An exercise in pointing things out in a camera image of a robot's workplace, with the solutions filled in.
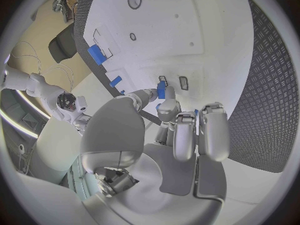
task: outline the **light strip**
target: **light strip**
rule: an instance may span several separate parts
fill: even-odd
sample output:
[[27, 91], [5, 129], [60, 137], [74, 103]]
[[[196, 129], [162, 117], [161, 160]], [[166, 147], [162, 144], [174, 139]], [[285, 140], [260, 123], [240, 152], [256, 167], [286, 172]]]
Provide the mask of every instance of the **light strip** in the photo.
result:
[[25, 127], [22, 127], [20, 124], [16, 123], [14, 120], [12, 120], [9, 116], [7, 116], [1, 109], [0, 109], [0, 115], [1, 117], [6, 120], [10, 125], [12, 125], [14, 128], [22, 131], [23, 133], [26, 133], [27, 135], [37, 139], [39, 135], [35, 134], [32, 131], [27, 130]]
[[36, 107], [31, 101], [28, 100], [27, 97], [24, 96], [24, 94], [20, 90], [16, 90], [16, 92], [22, 97], [22, 99], [25, 100], [34, 110], [36, 110], [38, 113], [43, 115], [45, 118], [50, 119], [51, 117], [44, 113], [42, 110], [40, 110], [38, 107]]

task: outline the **circular hole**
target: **circular hole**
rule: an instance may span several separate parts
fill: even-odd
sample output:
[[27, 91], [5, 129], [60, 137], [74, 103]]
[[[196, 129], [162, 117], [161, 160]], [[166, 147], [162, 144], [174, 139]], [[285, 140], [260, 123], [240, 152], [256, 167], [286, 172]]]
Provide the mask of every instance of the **circular hole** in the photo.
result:
[[136, 37], [136, 35], [134, 34], [134, 33], [130, 33], [130, 39], [132, 40], [132, 41], [135, 41], [135, 40], [137, 40], [137, 37]]
[[141, 4], [142, 4], [142, 0], [127, 0], [128, 5], [131, 9], [138, 9]]

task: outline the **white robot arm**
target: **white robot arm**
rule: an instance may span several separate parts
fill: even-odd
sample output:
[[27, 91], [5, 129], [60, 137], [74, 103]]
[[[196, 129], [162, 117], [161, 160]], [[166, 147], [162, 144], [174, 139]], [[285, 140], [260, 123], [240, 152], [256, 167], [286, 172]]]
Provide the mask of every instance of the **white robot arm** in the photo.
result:
[[83, 135], [90, 116], [84, 114], [87, 103], [84, 96], [75, 97], [59, 86], [46, 83], [42, 75], [30, 75], [6, 66], [0, 89], [26, 91], [29, 96], [40, 98], [44, 108], [56, 119], [66, 121]]

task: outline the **blue object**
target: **blue object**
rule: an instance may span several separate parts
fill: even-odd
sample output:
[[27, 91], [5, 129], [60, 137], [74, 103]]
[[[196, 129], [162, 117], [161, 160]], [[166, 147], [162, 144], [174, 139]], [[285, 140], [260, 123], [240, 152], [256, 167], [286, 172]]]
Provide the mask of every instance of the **blue object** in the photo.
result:
[[160, 81], [160, 83], [157, 84], [157, 95], [158, 99], [165, 99], [166, 98], [166, 82], [165, 81]]
[[109, 85], [114, 88], [119, 82], [122, 81], [122, 78], [120, 76], [117, 76], [114, 80], [112, 80]]
[[96, 44], [91, 46], [87, 51], [98, 66], [107, 60], [107, 58], [102, 54], [101, 49]]

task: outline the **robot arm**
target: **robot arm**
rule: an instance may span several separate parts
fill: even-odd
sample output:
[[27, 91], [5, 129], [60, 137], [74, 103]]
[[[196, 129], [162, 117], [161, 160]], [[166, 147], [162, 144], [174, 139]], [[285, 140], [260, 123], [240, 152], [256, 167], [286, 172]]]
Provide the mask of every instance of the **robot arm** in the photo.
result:
[[29, 96], [40, 98], [52, 116], [75, 126], [81, 135], [91, 118], [84, 114], [87, 109], [84, 96], [75, 97], [59, 86], [46, 83], [45, 78], [36, 73], [29, 75], [6, 66], [0, 88], [26, 91]]

